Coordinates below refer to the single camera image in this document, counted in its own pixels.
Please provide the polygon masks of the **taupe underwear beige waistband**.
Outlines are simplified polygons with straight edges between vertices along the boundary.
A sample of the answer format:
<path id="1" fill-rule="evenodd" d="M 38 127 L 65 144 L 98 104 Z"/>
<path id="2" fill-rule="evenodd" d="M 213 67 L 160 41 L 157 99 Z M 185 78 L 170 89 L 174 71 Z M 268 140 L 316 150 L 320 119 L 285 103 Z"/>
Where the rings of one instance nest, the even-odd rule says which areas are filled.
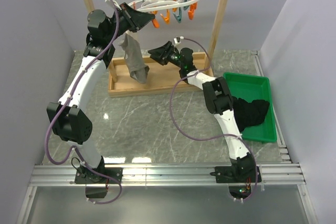
<path id="1" fill-rule="evenodd" d="M 126 31 L 124 39 L 119 43 L 119 46 L 124 51 L 124 60 L 130 77 L 140 84 L 145 84 L 150 68 L 145 64 L 142 57 L 137 35 L 133 35 L 132 32 Z"/>

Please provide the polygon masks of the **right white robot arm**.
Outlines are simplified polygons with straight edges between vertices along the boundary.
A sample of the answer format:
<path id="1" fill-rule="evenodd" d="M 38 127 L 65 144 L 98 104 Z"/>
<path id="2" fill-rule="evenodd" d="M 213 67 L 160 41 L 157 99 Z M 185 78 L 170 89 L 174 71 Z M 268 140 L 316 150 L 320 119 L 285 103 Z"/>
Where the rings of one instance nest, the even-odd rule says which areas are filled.
<path id="1" fill-rule="evenodd" d="M 258 168 L 255 158 L 242 139 L 234 117 L 233 97 L 227 82 L 223 77 L 215 78 L 199 70 L 194 65 L 193 50 L 182 48 L 178 50 L 171 41 L 161 47 L 148 51 L 150 58 L 160 65 L 168 63 L 179 67 L 181 79 L 174 85 L 184 81 L 203 91 L 206 108 L 218 122 L 222 135 L 228 146 L 231 166 L 217 172 L 227 183 L 258 182 Z"/>

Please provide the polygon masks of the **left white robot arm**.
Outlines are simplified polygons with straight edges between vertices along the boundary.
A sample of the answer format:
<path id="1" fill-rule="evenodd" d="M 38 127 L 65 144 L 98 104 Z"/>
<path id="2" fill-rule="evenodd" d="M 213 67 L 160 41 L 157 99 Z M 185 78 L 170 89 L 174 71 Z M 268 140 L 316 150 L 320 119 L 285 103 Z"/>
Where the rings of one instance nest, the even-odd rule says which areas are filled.
<path id="1" fill-rule="evenodd" d="M 95 9 L 87 16 L 88 34 L 81 67 L 68 90 L 56 103 L 49 103 L 47 115 L 50 125 L 47 129 L 44 149 L 49 161 L 61 165 L 65 160 L 54 160 L 48 144 L 51 134 L 75 150 L 80 166 L 78 173 L 92 183 L 108 179 L 103 157 L 89 140 L 92 122 L 85 110 L 98 80 L 108 68 L 115 52 L 113 42 L 125 32 L 137 32 L 151 22 L 155 16 L 140 12 L 126 3 L 114 7 L 114 14 L 108 17 L 104 11 Z"/>

